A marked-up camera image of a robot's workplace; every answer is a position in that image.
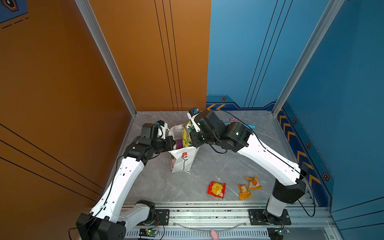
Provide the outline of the white floral paper bag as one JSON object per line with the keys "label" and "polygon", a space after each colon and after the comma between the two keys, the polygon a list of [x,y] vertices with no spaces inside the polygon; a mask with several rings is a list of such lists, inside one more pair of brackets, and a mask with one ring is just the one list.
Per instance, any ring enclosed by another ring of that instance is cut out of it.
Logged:
{"label": "white floral paper bag", "polygon": [[[169,136],[173,136],[174,140],[182,140],[182,125],[170,128]],[[176,145],[170,153],[171,171],[172,173],[190,171],[197,155],[199,148],[194,146],[176,149]]]}

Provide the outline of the red yellow snack packet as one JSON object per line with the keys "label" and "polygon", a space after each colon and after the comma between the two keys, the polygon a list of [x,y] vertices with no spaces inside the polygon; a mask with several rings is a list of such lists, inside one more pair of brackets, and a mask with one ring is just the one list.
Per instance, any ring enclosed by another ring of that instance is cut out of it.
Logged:
{"label": "red yellow snack packet", "polygon": [[223,199],[225,196],[226,184],[212,181],[207,190],[207,194],[216,198]]}

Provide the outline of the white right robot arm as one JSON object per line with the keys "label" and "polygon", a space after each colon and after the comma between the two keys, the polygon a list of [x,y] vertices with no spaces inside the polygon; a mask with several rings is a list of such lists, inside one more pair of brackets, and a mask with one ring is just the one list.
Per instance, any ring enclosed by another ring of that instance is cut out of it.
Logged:
{"label": "white right robot arm", "polygon": [[226,125],[213,111],[191,108],[187,116],[192,124],[188,128],[194,147],[203,144],[219,146],[223,153],[232,151],[252,160],[275,177],[275,185],[263,218],[268,225],[280,225],[284,210],[305,194],[309,182],[308,167],[288,160],[262,142],[255,131],[240,119]]}

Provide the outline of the purple grape candy bag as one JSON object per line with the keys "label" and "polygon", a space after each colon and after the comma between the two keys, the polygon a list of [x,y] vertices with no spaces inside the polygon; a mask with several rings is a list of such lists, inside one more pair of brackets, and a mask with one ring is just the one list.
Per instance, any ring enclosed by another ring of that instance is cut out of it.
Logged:
{"label": "purple grape candy bag", "polygon": [[177,140],[176,141],[176,149],[182,149],[184,148],[184,144],[183,144],[183,141],[182,140]]}

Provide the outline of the orange snack packet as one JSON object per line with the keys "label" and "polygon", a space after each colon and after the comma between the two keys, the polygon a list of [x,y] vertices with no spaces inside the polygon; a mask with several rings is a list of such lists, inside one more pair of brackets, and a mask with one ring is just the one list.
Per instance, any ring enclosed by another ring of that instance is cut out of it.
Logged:
{"label": "orange snack packet", "polygon": [[240,200],[245,200],[245,199],[249,199],[252,197],[252,193],[248,190],[246,185],[239,184],[238,188],[240,190],[240,193],[239,193],[239,199]]}
{"label": "orange snack packet", "polygon": [[263,187],[259,183],[258,177],[254,176],[253,178],[251,177],[246,177],[246,179],[249,182],[249,187],[248,190],[261,190]]}

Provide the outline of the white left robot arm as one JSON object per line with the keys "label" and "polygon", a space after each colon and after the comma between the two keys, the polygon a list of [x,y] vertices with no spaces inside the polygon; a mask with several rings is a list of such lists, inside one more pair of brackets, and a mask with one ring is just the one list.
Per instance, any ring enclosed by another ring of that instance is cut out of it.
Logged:
{"label": "white left robot arm", "polygon": [[142,131],[123,155],[120,165],[104,195],[89,214],[80,214],[76,222],[82,240],[123,240],[127,231],[138,224],[149,225],[155,221],[155,204],[140,200],[133,208],[121,213],[123,204],[136,178],[147,162],[160,153],[173,150],[176,142],[167,136],[164,121],[144,124]]}

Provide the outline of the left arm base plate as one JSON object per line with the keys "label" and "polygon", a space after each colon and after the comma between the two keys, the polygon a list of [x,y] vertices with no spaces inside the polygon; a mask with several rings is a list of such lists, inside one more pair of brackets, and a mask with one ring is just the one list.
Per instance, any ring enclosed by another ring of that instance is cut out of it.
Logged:
{"label": "left arm base plate", "polygon": [[162,226],[168,226],[170,220],[169,209],[156,209],[154,217],[149,217],[147,220],[139,223],[139,226],[155,226],[158,223]]}

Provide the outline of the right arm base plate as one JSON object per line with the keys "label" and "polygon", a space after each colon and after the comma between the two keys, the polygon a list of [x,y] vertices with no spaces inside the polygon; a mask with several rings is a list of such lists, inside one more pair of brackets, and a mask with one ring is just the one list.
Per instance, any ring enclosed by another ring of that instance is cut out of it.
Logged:
{"label": "right arm base plate", "polygon": [[249,220],[252,226],[258,225],[285,225],[290,226],[292,224],[291,218],[286,209],[280,217],[276,217],[272,214],[265,214],[265,210],[262,209],[249,209]]}

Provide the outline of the green lemon candy bag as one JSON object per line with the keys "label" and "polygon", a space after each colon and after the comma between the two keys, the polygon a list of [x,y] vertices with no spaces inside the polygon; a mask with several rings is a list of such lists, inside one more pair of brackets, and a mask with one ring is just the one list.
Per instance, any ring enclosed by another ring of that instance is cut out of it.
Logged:
{"label": "green lemon candy bag", "polygon": [[183,141],[183,147],[184,148],[193,146],[191,136],[190,136],[191,126],[192,126],[191,121],[182,125],[182,137],[183,137],[182,141]]}

